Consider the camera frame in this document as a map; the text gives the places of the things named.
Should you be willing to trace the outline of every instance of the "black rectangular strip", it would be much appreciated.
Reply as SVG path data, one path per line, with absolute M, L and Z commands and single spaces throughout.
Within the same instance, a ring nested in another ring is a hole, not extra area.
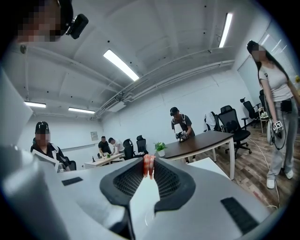
M 258 222 L 233 197 L 221 200 L 229 215 L 232 217 L 240 231 L 244 234 L 258 226 Z
M 61 181 L 61 182 L 62 182 L 62 184 L 63 184 L 64 186 L 67 186 L 67 185 L 71 185 L 71 184 L 73 184 L 73 183 L 80 182 L 80 181 L 82 181 L 82 180 L 83 180 L 82 178 L 76 177 L 76 178 L 71 178 L 71 179 L 63 180 L 63 181 Z

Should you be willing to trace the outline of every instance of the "sign on wall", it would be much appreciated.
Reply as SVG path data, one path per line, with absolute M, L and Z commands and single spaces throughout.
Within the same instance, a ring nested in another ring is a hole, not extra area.
M 97 132 L 91 132 L 90 136 L 92 137 L 92 141 L 98 140 L 98 133 Z

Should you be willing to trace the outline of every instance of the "man in black shirt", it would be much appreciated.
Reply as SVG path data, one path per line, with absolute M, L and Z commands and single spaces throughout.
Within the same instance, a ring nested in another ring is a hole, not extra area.
M 182 131 L 186 131 L 187 135 L 192 137 L 195 136 L 195 132 L 192 129 L 192 121 L 189 119 L 187 115 L 181 114 L 177 107 L 172 107 L 170 109 L 170 115 L 173 116 L 171 126 L 175 132 L 174 125 L 180 124 Z
M 106 141 L 106 138 L 104 136 L 101 137 L 101 142 L 99 142 L 98 148 L 102 156 L 104 156 L 105 152 L 109 154 L 112 153 L 110 147 L 108 146 L 108 142 Z
M 38 122 L 36 125 L 36 137 L 33 145 L 30 148 L 30 152 L 36 150 L 50 158 L 58 160 L 66 167 L 66 171 L 70 171 L 70 161 L 65 157 L 59 147 L 50 143 L 49 126 L 46 122 Z

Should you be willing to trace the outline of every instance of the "white t-shirt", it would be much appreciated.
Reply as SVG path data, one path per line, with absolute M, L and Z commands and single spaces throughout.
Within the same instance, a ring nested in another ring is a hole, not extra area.
M 114 148 L 117 148 L 117 149 L 115 149 L 115 151 L 118 150 L 118 144 L 120 144 L 119 151 L 124 151 L 123 142 L 120 139 L 115 139 L 115 141 L 116 142 L 113 145 Z
M 274 65 L 274 68 L 261 67 L 259 70 L 259 78 L 269 80 L 269 85 L 272 92 L 274 102 L 284 101 L 293 96 L 285 74 Z

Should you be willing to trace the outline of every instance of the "man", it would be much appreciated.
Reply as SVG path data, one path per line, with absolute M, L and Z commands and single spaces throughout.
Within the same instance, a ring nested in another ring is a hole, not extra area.
M 70 171 L 69 165 L 70 161 L 65 157 L 59 147 L 50 143 L 50 132 L 49 126 L 46 122 L 38 122 L 36 125 L 35 131 L 35 141 L 30 148 L 30 152 L 36 150 L 50 158 L 58 160 L 60 163 L 63 163 L 66 167 L 66 171 Z
M 104 157 L 104 153 L 107 152 L 109 154 L 112 153 L 110 147 L 108 146 L 108 142 L 106 141 L 106 138 L 105 136 L 102 136 L 101 137 L 101 142 L 99 142 L 98 144 L 98 148 L 99 148 L 99 151 L 101 153 L 101 155 Z
M 186 131 L 188 136 L 190 136 L 190 137 L 195 136 L 195 133 L 192 129 L 192 122 L 187 115 L 180 114 L 177 107 L 172 107 L 170 109 L 170 115 L 173 116 L 171 126 L 172 126 L 172 129 L 174 130 L 174 132 L 175 132 L 174 125 L 180 124 L 182 131 Z M 185 160 L 187 163 L 189 163 L 189 159 L 187 157 L 185 158 Z
M 112 155 L 114 154 L 116 148 L 117 148 L 116 154 L 124 152 L 125 148 L 123 147 L 123 142 L 120 139 L 113 139 L 111 137 L 108 139 L 108 142 L 113 146 Z

